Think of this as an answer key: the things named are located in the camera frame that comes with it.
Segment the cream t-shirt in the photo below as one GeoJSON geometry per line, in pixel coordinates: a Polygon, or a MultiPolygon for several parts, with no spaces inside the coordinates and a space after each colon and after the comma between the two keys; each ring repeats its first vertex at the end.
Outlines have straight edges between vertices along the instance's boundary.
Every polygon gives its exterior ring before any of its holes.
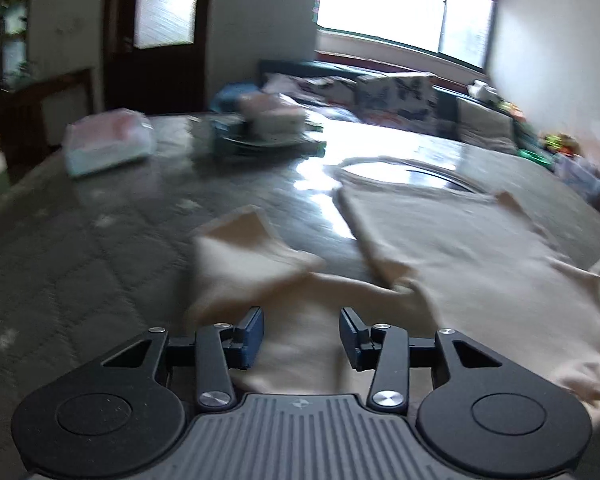
{"type": "Polygon", "coordinates": [[[513,196],[346,184],[339,197],[375,286],[324,274],[290,248],[262,210],[234,211],[194,236],[188,332],[263,309],[256,365],[239,385],[264,393],[363,393],[338,316],[354,309],[414,337],[459,330],[573,393],[600,424],[600,260],[573,266],[513,196]]]}

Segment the round glass induction cooker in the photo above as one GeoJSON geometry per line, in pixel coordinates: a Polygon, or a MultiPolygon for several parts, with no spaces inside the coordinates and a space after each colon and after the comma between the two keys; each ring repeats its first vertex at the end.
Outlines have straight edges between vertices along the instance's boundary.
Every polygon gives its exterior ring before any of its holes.
{"type": "Polygon", "coordinates": [[[416,159],[389,156],[351,157],[325,169],[340,182],[344,180],[417,186],[418,188],[446,188],[456,192],[489,194],[479,183],[463,177],[454,169],[444,168],[416,159]]]}

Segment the teal black wristband device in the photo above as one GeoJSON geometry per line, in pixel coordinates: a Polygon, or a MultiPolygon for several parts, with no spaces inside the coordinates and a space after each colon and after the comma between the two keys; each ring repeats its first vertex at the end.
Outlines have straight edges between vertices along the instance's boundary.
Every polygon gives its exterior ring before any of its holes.
{"type": "Polygon", "coordinates": [[[211,119],[210,129],[211,154],[219,158],[298,150],[312,143],[304,133],[260,136],[251,131],[248,122],[235,117],[211,119]]]}

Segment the flat white green box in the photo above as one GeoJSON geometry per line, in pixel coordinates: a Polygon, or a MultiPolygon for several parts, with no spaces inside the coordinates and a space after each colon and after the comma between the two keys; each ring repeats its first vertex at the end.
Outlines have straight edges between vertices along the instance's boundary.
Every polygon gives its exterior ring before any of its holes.
{"type": "Polygon", "coordinates": [[[301,153],[310,157],[323,157],[326,152],[326,144],[323,125],[308,119],[301,133],[301,153]]]}

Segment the white box with pink bag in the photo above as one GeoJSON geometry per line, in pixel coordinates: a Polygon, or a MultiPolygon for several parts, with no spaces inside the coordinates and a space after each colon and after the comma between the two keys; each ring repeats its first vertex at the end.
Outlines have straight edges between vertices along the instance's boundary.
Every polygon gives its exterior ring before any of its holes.
{"type": "Polygon", "coordinates": [[[237,107],[257,134],[299,134],[308,118],[304,107],[281,93],[245,93],[238,98],[237,107]]]}

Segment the plastic bag with tissues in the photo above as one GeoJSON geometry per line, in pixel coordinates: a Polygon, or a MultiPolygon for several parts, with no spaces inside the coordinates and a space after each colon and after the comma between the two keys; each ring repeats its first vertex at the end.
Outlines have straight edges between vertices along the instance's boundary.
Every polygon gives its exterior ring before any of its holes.
{"type": "Polygon", "coordinates": [[[150,157],[156,145],[149,119],[135,110],[119,108],[68,125],[62,152],[68,175],[82,178],[150,157]]]}

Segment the grey sofa cushion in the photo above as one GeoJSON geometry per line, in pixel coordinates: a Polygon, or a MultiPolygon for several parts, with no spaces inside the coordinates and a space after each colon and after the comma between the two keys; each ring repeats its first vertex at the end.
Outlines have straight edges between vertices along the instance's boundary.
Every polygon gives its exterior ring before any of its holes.
{"type": "Polygon", "coordinates": [[[466,144],[516,155],[514,122],[509,116],[465,99],[457,101],[457,134],[466,144]]]}

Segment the blue cushion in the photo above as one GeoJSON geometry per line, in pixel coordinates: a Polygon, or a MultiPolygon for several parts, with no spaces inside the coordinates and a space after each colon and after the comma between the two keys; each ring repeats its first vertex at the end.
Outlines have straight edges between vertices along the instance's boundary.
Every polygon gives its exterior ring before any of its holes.
{"type": "Polygon", "coordinates": [[[252,82],[234,82],[216,92],[210,101],[209,110],[216,114],[230,114],[238,111],[238,99],[247,93],[258,92],[259,87],[252,82]]]}

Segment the dark teal sofa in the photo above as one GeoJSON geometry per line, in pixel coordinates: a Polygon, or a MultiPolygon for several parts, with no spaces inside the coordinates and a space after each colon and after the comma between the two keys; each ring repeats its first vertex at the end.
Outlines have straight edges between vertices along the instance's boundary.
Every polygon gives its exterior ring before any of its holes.
{"type": "Polygon", "coordinates": [[[516,154],[541,148],[538,135],[502,100],[483,102],[456,81],[397,65],[321,53],[316,61],[261,60],[260,83],[286,77],[290,96],[343,108],[359,122],[429,134],[516,154]]]}

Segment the butterfly print pillow right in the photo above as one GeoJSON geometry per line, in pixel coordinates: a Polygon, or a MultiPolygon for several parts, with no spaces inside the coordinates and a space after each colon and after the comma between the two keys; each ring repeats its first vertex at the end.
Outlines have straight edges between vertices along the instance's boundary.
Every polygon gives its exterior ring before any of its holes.
{"type": "Polygon", "coordinates": [[[356,116],[367,125],[422,134],[437,132],[432,73],[373,74],[356,78],[356,116]]]}

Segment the butterfly print pillow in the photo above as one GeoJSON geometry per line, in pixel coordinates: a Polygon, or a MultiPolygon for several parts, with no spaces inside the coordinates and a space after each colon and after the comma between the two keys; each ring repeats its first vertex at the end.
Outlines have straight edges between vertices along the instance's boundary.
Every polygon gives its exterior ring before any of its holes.
{"type": "Polygon", "coordinates": [[[437,132],[432,73],[373,74],[356,78],[356,116],[367,125],[422,134],[437,132]]]}
{"type": "Polygon", "coordinates": [[[283,94],[302,104],[355,108],[356,88],[354,80],[338,76],[303,78],[266,74],[261,91],[283,94]]]}

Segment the colourful toys pile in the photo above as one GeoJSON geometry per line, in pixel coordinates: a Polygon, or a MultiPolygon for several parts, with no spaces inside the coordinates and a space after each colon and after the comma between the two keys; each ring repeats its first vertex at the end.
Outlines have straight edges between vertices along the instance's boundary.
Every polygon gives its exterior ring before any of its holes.
{"type": "Polygon", "coordinates": [[[550,170],[589,204],[600,201],[600,173],[581,155],[575,138],[561,132],[536,133],[520,108],[511,102],[499,102],[498,111],[513,119],[514,138],[522,158],[550,170]]]}

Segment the butterfly print pillow left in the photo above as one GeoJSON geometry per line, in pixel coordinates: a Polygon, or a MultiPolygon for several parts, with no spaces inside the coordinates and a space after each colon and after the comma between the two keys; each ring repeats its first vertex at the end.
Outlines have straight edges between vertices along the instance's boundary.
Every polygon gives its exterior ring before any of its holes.
{"type": "Polygon", "coordinates": [[[261,91],[283,94],[302,104],[355,108],[356,88],[354,80],[338,76],[303,78],[266,74],[261,91]]]}

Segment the dark wooden door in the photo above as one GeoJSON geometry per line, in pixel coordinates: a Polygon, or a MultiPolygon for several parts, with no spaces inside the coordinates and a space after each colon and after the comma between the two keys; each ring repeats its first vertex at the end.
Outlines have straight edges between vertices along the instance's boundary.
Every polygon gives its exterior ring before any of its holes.
{"type": "Polygon", "coordinates": [[[147,115],[206,108],[210,0],[104,0],[102,98],[147,115]]]}

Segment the window with frame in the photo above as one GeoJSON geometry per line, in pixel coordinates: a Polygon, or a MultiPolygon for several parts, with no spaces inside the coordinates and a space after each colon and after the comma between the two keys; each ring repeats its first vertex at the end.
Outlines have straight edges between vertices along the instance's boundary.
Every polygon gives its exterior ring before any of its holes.
{"type": "Polygon", "coordinates": [[[321,29],[382,40],[482,70],[496,0],[317,0],[321,29]]]}

